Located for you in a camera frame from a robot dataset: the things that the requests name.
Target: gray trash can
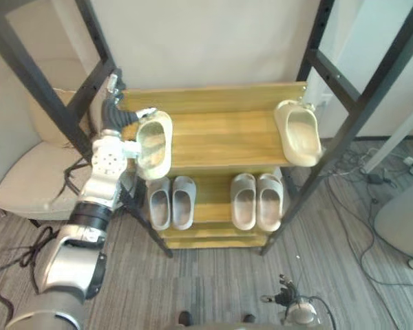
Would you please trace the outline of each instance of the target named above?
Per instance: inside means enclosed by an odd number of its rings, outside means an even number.
[[[413,186],[380,209],[375,229],[388,243],[413,257]]]

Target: gray carpet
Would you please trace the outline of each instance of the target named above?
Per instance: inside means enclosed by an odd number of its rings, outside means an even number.
[[[381,144],[355,142],[352,147],[365,152]],[[413,141],[403,142],[395,152],[413,155]],[[397,157],[389,157],[383,164],[392,170],[404,169]],[[297,184],[306,173],[294,170]],[[390,172],[389,176],[398,188],[387,184],[371,187],[379,200],[373,213],[413,184],[413,177],[405,172]],[[330,180],[339,198],[365,219],[370,203],[366,185],[347,182],[343,177]],[[341,214],[355,248],[362,250],[370,235],[347,212]],[[37,229],[25,219],[0,217],[0,264],[19,253],[7,248],[29,245],[36,235]],[[184,309],[191,311],[197,322],[235,322],[251,312],[258,322],[279,324],[279,312],[284,308],[259,300],[263,294],[278,293],[279,273],[300,279],[302,294],[321,296],[330,305],[339,329],[394,328],[348,248],[324,184],[265,257],[257,255],[256,250],[217,249],[179,250],[174,259],[167,259],[128,214],[112,220],[105,250],[109,267],[101,293],[87,303],[88,329],[161,329],[174,323],[177,313]],[[46,254],[41,254],[39,264]],[[383,281],[413,283],[413,270],[407,268],[406,261],[378,242],[366,257],[366,267]],[[33,295],[28,270],[13,267],[1,274],[0,290],[18,308]],[[398,327],[413,329],[413,288],[377,285],[377,290]],[[324,309],[317,309],[329,327]],[[0,329],[5,318],[6,309],[0,305]]]

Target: wooden shelf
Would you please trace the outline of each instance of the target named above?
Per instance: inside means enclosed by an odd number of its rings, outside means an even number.
[[[286,160],[273,111],[303,96],[306,83],[201,89],[130,90],[124,110],[157,107],[173,120],[169,177],[188,175],[197,187],[194,224],[159,232],[171,249],[263,246],[267,232],[238,230],[231,222],[230,189],[239,173],[272,173]],[[138,124],[123,131],[133,140]]]
[[[210,239],[168,239],[170,249],[204,249],[204,248],[251,248],[263,246],[267,237],[235,237]]]
[[[175,113],[273,110],[280,101],[304,95],[305,82],[217,86],[190,89],[130,89],[124,91],[121,107],[137,111],[157,107]]]
[[[228,223],[194,223],[189,230],[169,228],[159,232],[164,239],[194,239],[212,237],[265,237],[268,233],[257,227],[252,230],[238,230],[231,222]]]
[[[172,171],[212,171],[241,167],[289,166],[273,110],[176,113],[173,120]],[[123,131],[134,138],[136,125]]]

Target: black metal frame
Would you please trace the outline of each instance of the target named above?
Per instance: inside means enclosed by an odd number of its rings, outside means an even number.
[[[90,162],[92,158],[92,143],[81,130],[79,122],[106,77],[116,68],[114,60],[105,42],[90,1],[75,0],[87,31],[100,56],[100,60],[68,105],[65,106],[6,19],[7,13],[32,1],[34,0],[0,0],[0,55],[44,111],[55,122],[56,126],[67,136],[76,150]],[[138,180],[138,184],[144,185],[144,181]],[[139,211],[135,200],[125,190],[124,186],[122,187],[120,199],[127,211],[148,231],[151,238],[159,245],[162,251],[168,257],[172,257],[173,252]]]
[[[321,0],[319,4],[297,81],[306,80],[311,68],[314,67],[346,108],[348,117],[332,139],[324,156],[312,169],[309,178],[298,192],[290,177],[289,170],[284,169],[286,185],[288,186],[292,201],[282,218],[282,226],[269,236],[268,241],[260,251],[261,255],[265,255],[269,251],[286,226],[294,219],[307,198],[312,195],[320,181],[324,178],[322,176],[323,171],[329,168],[336,156],[340,155],[348,147],[413,56],[412,8],[363,93],[359,93],[343,77],[337,67],[318,49],[333,3],[334,0]]]
[[[0,55],[80,154],[87,161],[90,161],[92,157],[91,142],[78,123],[104,79],[114,70],[115,64],[112,55],[109,52],[89,0],[75,0],[98,51],[100,62],[81,85],[67,107],[65,107],[5,18],[7,12],[31,1],[34,0],[0,1]],[[283,216],[282,226],[269,236],[265,246],[261,249],[261,255],[269,251],[286,226],[294,219],[299,209],[323,179],[323,176],[321,176],[323,171],[334,162],[335,157],[358,134],[361,127],[372,115],[413,55],[412,8],[367,87],[363,93],[359,93],[337,67],[319,50],[319,44],[321,43],[334,2],[335,0],[320,1],[297,81],[305,81],[310,70],[314,67],[346,108],[348,117],[332,139],[328,150],[320,162],[312,169],[310,177],[299,191],[294,186],[290,171],[287,168],[284,169],[284,177],[292,201]],[[157,232],[153,230],[150,222],[145,220],[144,215],[135,207],[135,200],[131,198],[124,187],[121,193],[121,200],[126,209],[133,217],[139,220],[140,224],[148,231],[152,239],[165,254],[172,257],[172,251],[166,246]]]

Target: slipper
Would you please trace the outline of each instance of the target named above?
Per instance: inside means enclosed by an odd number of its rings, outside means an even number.
[[[170,226],[170,180],[168,177],[149,182],[147,194],[151,225],[155,230],[166,230]]]
[[[173,183],[173,227],[186,230],[193,224],[195,183],[190,177],[177,177]]]
[[[136,141],[141,145],[138,157],[138,174],[145,180],[160,179],[171,167],[171,138],[173,123],[164,111],[141,120]]]
[[[298,166],[314,166],[321,157],[321,143],[314,107],[285,100],[274,110],[275,124],[282,137],[286,159]]]
[[[266,232],[276,231],[283,212],[283,184],[273,174],[257,180],[257,225]]]
[[[255,178],[239,174],[231,182],[231,214],[234,226],[250,230],[255,225]]]

